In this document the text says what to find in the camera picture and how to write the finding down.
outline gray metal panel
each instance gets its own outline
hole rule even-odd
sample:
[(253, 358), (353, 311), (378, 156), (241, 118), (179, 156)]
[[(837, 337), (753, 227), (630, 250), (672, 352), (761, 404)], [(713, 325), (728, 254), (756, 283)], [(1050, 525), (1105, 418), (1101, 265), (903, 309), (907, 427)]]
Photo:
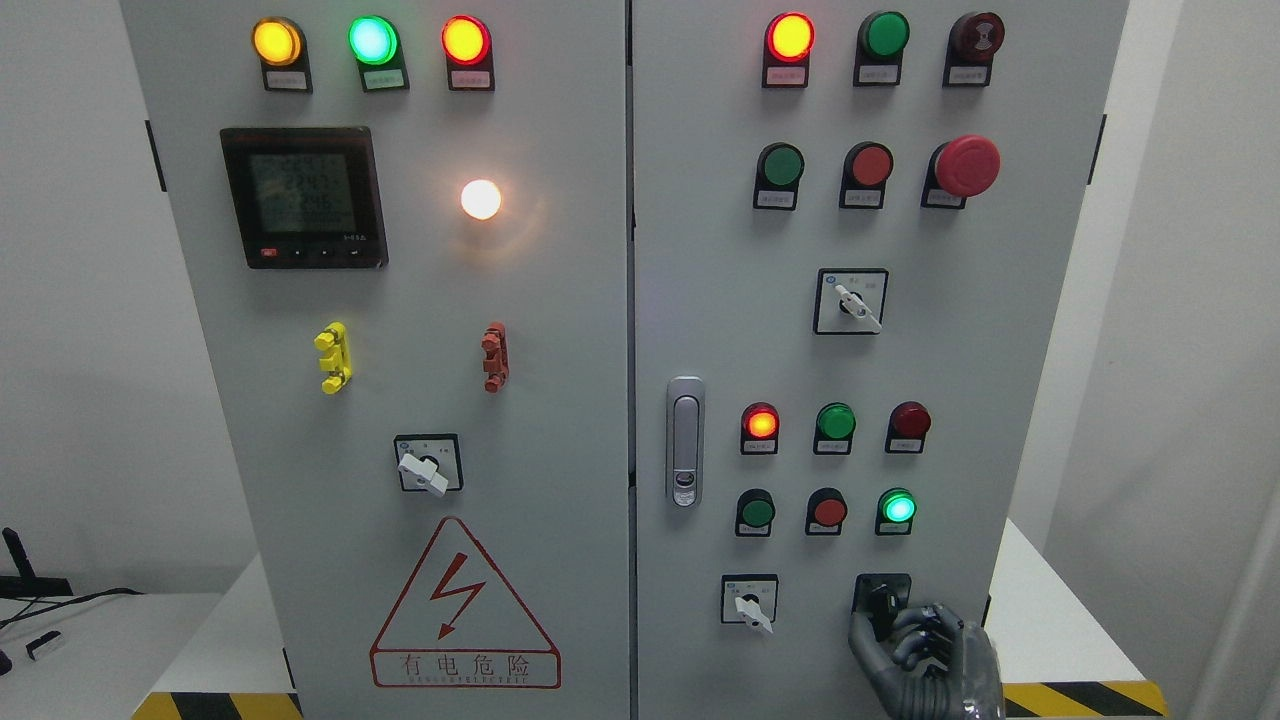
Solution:
[[(980, 618), (1089, 172), (1123, 1), (902, 0), (902, 85), (854, 88), (873, 3), (815, 0), (806, 90), (762, 90), (764, 28), (792, 8), (634, 3), (637, 635), (641, 717), (878, 716), (845, 641), (854, 578), (905, 571), (913, 601)], [(951, 23), (996, 10), (1009, 28), (987, 88), (941, 87)], [(996, 141), (1004, 170), (963, 211), (919, 206), (934, 147)], [(756, 156), (805, 152), (795, 213), (751, 210)], [(841, 163), (892, 149), (884, 209), (838, 210)], [(812, 332), (818, 268), (887, 268), (879, 336)], [(663, 482), (667, 382), (707, 383), (701, 502)], [(883, 452), (890, 411), (933, 415), (923, 455)], [(739, 454), (754, 401), (781, 414), (776, 456)], [(852, 455), (814, 456), (818, 410), (849, 402)], [(841, 537), (806, 537), (805, 502), (838, 488)], [(874, 537), (891, 487), (919, 501), (914, 533)], [(733, 536), (737, 496), (769, 491), (771, 538)], [(780, 575), (772, 637), (722, 625), (719, 577)]]
[[(625, 716), (623, 4), (122, 5), (307, 717)], [(495, 94), (447, 90), (439, 32), (458, 12), (493, 31)], [(361, 13), (398, 27), (411, 91), (361, 92), (346, 45)], [(250, 31), (264, 14), (302, 27), (314, 95), (262, 90)], [(219, 128), (351, 124), (372, 131), (389, 266), (247, 269)], [(458, 209), (476, 177), (504, 191), (484, 225)], [(330, 320), (347, 324), (355, 363), (334, 397), (311, 347)], [(495, 396), (481, 388), (490, 320), (511, 347)], [(401, 492), (392, 438), (451, 432), (465, 491)], [(374, 687), (370, 644), (451, 514), (558, 646), (561, 689)], [(480, 606), (461, 621), (512, 621)]]

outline white indicator light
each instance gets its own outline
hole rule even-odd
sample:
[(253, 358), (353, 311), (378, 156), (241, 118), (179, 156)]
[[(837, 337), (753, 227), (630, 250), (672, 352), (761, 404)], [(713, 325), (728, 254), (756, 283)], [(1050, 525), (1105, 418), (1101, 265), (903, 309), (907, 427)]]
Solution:
[(488, 220), (502, 208), (502, 191), (493, 181), (471, 181), (462, 188), (462, 210), (477, 220)]

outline green indicator light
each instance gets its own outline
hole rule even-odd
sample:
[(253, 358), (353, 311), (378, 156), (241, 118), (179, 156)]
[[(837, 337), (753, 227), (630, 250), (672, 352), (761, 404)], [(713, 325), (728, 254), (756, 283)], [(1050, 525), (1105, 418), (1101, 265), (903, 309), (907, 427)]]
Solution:
[(347, 42), (356, 59), (366, 65), (381, 65), (396, 56), (399, 40), (392, 23), (378, 15), (356, 18), (347, 31)]
[(783, 145), (764, 158), (764, 179), (773, 184), (791, 184), (800, 179), (803, 172), (804, 158), (795, 147)]
[(877, 58), (892, 58), (906, 47), (911, 37), (911, 27), (906, 24), (902, 13), (879, 13), (863, 32), (863, 47)]
[(763, 528), (773, 521), (773, 506), (763, 500), (753, 500), (742, 506), (742, 521), (753, 528)]
[(905, 489), (890, 491), (881, 500), (881, 514), (890, 523), (906, 523), (915, 516), (915, 500)]
[(856, 427), (852, 409), (844, 402), (832, 402), (818, 413), (818, 430), (831, 439), (845, 439)]

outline yellow terminal block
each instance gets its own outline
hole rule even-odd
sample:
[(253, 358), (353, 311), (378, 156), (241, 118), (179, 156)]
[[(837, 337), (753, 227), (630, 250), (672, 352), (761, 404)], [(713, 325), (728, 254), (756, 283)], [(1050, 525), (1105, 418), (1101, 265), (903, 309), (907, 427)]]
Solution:
[(320, 369), (329, 377), (320, 383), (325, 395), (334, 395), (351, 382), (351, 348), (347, 346), (347, 325), (329, 323), (311, 345), (320, 351)]

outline white switch handle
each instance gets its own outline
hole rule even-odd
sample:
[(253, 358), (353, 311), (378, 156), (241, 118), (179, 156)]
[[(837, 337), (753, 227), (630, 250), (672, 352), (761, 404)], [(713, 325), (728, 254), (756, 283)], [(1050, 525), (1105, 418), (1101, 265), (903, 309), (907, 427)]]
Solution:
[(849, 310), (850, 315), (858, 318), (859, 320), (870, 323), (872, 327), (876, 328), (876, 332), (881, 332), (883, 329), (883, 325), (879, 324), (879, 320), (876, 319), (876, 315), (872, 314), (872, 309), (863, 302), (861, 297), (849, 292), (849, 288), (842, 284), (836, 286), (836, 293), (840, 295), (840, 306)]
[(760, 610), (759, 602), (735, 597), (733, 607), (737, 609), (739, 616), (742, 618), (742, 621), (746, 623), (748, 628), (751, 628), (760, 634), (773, 634), (773, 623), (769, 623), (768, 615)]
[(430, 460), (419, 460), (406, 454), (401, 457), (399, 469), (425, 483), (426, 491), (435, 497), (444, 497), (444, 491), (449, 489), (449, 479), (438, 473), (440, 466)]

